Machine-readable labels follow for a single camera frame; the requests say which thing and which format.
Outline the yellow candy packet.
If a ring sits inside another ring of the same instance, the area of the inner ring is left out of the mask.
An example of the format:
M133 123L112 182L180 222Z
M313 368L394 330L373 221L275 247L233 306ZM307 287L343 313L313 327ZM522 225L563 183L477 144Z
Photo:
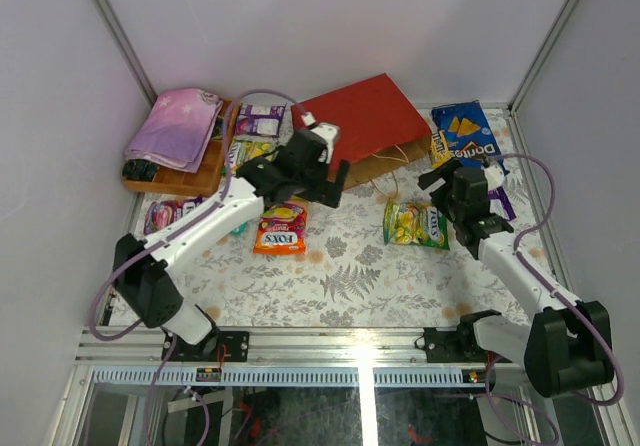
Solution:
M453 158L446 137L440 130L436 130L431 135L429 158L433 169L437 169Z

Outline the purple snack packet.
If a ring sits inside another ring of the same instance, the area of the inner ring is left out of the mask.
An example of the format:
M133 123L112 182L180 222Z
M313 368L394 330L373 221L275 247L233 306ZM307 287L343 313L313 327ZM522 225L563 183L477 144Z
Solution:
M242 104L235 124L235 134L277 138L284 119L285 106Z
M507 221L512 221L516 218L514 208L503 187L491 190L488 193L488 197L492 213L501 216Z

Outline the yellow green snack packet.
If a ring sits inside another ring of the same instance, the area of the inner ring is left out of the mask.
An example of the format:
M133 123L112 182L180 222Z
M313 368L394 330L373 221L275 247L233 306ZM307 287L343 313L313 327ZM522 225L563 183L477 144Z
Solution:
M245 162L263 154L271 153L275 148L276 144L273 142L234 139L230 148L231 172L235 173Z
M389 200L383 218L386 245L405 245L449 250L446 217L429 202Z

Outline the red paper bag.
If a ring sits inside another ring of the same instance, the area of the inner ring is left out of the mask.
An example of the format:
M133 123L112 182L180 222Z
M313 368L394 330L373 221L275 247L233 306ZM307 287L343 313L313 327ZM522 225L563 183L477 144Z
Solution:
M302 102L320 122L340 128L330 166L350 163L344 189L367 184L423 158L431 146L426 119L385 73Z

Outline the orange fruits candy packet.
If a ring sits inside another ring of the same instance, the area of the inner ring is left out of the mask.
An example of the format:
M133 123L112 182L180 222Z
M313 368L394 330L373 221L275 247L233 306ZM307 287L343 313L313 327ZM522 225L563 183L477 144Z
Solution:
M308 201L294 197L268 209L259 219L253 252L298 255L306 252Z

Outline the blue snack packet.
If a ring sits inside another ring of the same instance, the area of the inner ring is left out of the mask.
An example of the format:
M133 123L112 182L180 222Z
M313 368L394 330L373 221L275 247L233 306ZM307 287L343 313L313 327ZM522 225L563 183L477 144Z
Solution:
M480 168L484 159L502 154L478 101L433 108L431 118L463 166Z

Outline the teal candy packet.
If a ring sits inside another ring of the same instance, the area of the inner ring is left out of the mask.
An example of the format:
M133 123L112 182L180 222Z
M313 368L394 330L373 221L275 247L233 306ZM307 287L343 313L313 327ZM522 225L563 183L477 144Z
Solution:
M230 231L230 235L233 235L233 236L241 235L248 228L248 225L249 225L249 222L244 222L244 223L240 224L239 226L233 228Z

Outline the purple berries candy packet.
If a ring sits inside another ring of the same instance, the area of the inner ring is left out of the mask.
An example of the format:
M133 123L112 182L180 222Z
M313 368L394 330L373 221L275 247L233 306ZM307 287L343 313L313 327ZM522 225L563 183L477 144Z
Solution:
M202 196L197 196L152 202L145 214L143 233L149 235L164 229L190 213L203 201Z

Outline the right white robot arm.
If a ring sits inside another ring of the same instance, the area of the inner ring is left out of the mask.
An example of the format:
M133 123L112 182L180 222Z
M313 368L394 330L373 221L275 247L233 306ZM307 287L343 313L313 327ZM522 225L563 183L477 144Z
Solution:
M546 398L619 381L606 308L581 300L521 250L511 224L491 210L489 193L503 181L495 161L470 168L457 159L418 179L459 243L507 287L530 320L524 327L496 312L480 313L456 335L458 353L472 361L488 352L504 356Z

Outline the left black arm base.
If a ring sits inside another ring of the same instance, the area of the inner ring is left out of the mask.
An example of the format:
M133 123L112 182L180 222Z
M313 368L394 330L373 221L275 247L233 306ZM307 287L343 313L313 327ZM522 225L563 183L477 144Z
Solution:
M172 350L172 339L165 335L162 359L173 362L246 362L250 346L250 333L241 330L216 330L198 345L190 345L178 338Z

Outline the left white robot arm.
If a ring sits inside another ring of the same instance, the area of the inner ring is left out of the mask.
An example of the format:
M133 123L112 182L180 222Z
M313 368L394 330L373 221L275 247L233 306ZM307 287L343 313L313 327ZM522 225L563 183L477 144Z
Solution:
M241 165L221 192L180 220L141 240L122 237L111 282L141 323L172 333L197 360L212 358L219 347L215 322L182 296L175 275L206 247L293 196L337 207L349 171L343 160L329 177L339 136L328 123L297 130L274 154Z

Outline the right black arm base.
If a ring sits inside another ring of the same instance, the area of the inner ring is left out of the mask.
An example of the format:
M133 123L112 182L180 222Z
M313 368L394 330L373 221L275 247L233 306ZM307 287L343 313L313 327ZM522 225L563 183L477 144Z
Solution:
M523 365L528 329L495 310L464 315L455 329L423 329L414 347L426 353L428 363L483 363L489 355Z

